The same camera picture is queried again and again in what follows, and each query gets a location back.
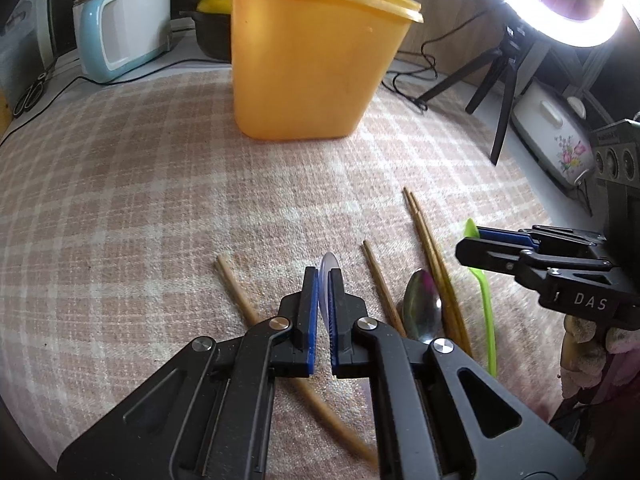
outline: plastic spoon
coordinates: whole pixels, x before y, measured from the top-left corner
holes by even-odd
[[[327,253],[322,257],[322,262],[320,263],[320,314],[322,315],[322,321],[324,321],[324,326],[329,332],[329,307],[328,307],[328,289],[329,289],[329,271],[331,269],[340,269],[340,264],[338,264],[338,259],[334,256],[333,253]]]
[[[475,222],[469,218],[465,225],[465,238],[479,238],[480,231],[476,227]],[[486,326],[486,354],[487,354],[487,371],[493,376],[498,375],[498,363],[495,354],[495,332],[494,332],[494,311],[491,307],[491,290],[484,271],[467,267],[469,271],[476,277],[480,283],[480,294],[482,295],[482,309],[484,310],[484,324]]]

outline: power cord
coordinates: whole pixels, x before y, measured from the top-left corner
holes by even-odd
[[[153,75],[153,74],[155,74],[157,72],[160,72],[161,70],[164,70],[165,68],[169,68],[169,67],[175,66],[177,64],[186,63],[186,62],[204,62],[204,63],[226,64],[225,61],[219,61],[219,60],[215,60],[215,59],[197,59],[197,58],[181,59],[181,60],[178,60],[178,61],[174,61],[173,63],[169,63],[168,65],[161,66],[160,68],[156,68],[155,70],[152,70],[151,72],[148,72],[148,73],[145,73],[143,75],[134,77],[132,79],[127,79],[127,80],[124,80],[124,81],[114,81],[114,82],[108,82],[108,83],[99,83],[99,82],[94,81],[93,79],[89,79],[88,77],[85,77],[83,75],[76,76],[69,83],[67,83],[64,86],[64,88],[62,90],[60,90],[60,92],[58,92],[53,97],[53,99],[51,101],[49,101],[49,103],[47,103],[47,105],[42,110],[40,110],[33,117],[29,118],[27,121],[25,121],[20,126],[18,126],[16,128],[14,128],[13,130],[11,130],[8,134],[6,134],[4,136],[4,139],[2,139],[2,142],[0,142],[0,147],[2,147],[2,145],[6,142],[6,140],[9,137],[11,137],[11,135],[13,135],[15,132],[17,132],[21,128],[25,127],[27,124],[31,123],[31,121],[33,121],[34,119],[38,118],[45,111],[47,111],[47,109],[54,103],[54,101],[57,98],[59,98],[67,88],[69,88],[73,83],[75,83],[78,80],[87,81],[89,83],[93,83],[93,84],[98,85],[98,86],[117,86],[117,85],[122,85],[124,83],[133,83],[135,81],[139,81],[141,79],[144,79],[145,77],[148,77],[148,76]]]
[[[582,179],[575,187],[575,199],[583,204],[593,218],[593,210],[591,209],[591,200],[589,199],[589,189],[587,188],[587,179]]]
[[[417,98],[405,94],[401,89],[398,88],[398,78],[401,76],[412,76],[418,79],[421,79],[423,81],[435,81],[438,78],[438,71],[436,70],[436,58],[433,54],[427,54],[424,51],[424,48],[431,43],[437,43],[438,41],[444,40],[445,38],[448,38],[449,36],[451,36],[452,34],[455,34],[457,31],[461,30],[462,28],[465,28],[469,23],[474,22],[475,20],[477,20],[478,18],[484,16],[485,14],[488,14],[489,12],[493,12],[495,9],[503,6],[506,2],[505,1],[501,1],[495,5],[489,6],[484,10],[481,10],[480,12],[476,12],[471,18],[469,18],[468,20],[460,23],[457,27],[452,28],[449,32],[446,32],[445,34],[438,36],[437,38],[433,38],[432,40],[426,40],[423,41],[421,46],[420,46],[420,52],[412,52],[410,50],[398,50],[398,54],[405,54],[406,56],[418,56],[423,58],[423,60],[427,63],[427,66],[425,67],[421,67],[421,68],[417,68],[415,70],[407,70],[407,71],[402,71],[402,70],[387,70],[385,73],[385,76],[389,76],[389,75],[393,75],[392,79],[391,79],[391,86],[388,85],[388,83],[383,79],[381,81],[382,86],[385,87],[387,90],[389,90],[390,92],[393,92],[394,94],[399,95],[400,97],[406,99],[407,101],[409,101],[412,105],[414,105],[415,107],[418,108],[418,111],[420,113],[423,113],[426,109],[427,106],[425,103],[419,101]],[[421,77],[418,74],[424,73],[424,72],[432,72],[433,75],[430,77]]]

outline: flower pattern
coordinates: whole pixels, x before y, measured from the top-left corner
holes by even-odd
[[[558,142],[558,146],[562,150],[558,153],[558,161],[560,162],[560,169],[563,173],[569,173],[569,171],[574,170],[575,168],[580,168],[582,165],[580,156],[587,151],[587,147],[581,140],[579,140],[578,144],[574,146],[572,137],[573,136],[555,137]]]

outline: metal screw head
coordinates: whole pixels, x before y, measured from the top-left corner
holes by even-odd
[[[358,326],[363,330],[373,330],[378,326],[378,320],[372,317],[361,317],[358,320]]]
[[[208,352],[213,348],[213,339],[205,335],[201,335],[191,342],[191,348],[196,352]]]
[[[269,326],[274,330],[284,330],[289,328],[289,320],[282,316],[273,317],[269,322]]]
[[[450,354],[453,352],[454,345],[450,340],[440,337],[434,340],[433,348],[436,352],[440,352],[441,354]]]

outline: tripod leg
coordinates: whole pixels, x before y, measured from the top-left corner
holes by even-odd
[[[513,107],[513,96],[516,93],[516,80],[518,79],[518,70],[516,63],[510,59],[506,67],[507,75],[504,82],[504,95],[502,96],[502,107],[500,108],[500,118],[498,119],[498,128],[495,131],[494,146],[491,150],[489,160],[495,166],[498,164],[500,150],[504,143],[504,136],[507,133],[507,125],[509,124],[509,116],[511,115],[511,107]]]
[[[480,70],[483,66],[493,62],[501,55],[502,51],[499,48],[491,48],[489,50],[486,50],[485,52],[480,54],[480,56],[472,59],[465,66],[456,70],[444,81],[439,82],[431,90],[426,91],[424,94],[418,97],[418,101],[422,101],[426,104],[427,101],[430,101],[431,99],[436,97],[436,95],[443,93],[450,86],[455,85],[455,83],[457,83],[458,81],[462,81],[466,76],[472,74],[476,70]]]
[[[494,62],[491,63],[491,67],[489,68],[489,72],[486,73],[484,79],[480,83],[478,90],[469,101],[469,104],[466,106],[465,111],[468,114],[472,114],[478,108],[478,105],[482,102],[482,99],[486,97],[489,93],[489,90],[495,85],[495,82],[498,81],[500,74],[507,66],[509,62],[509,58],[506,56],[497,57],[494,59]]]

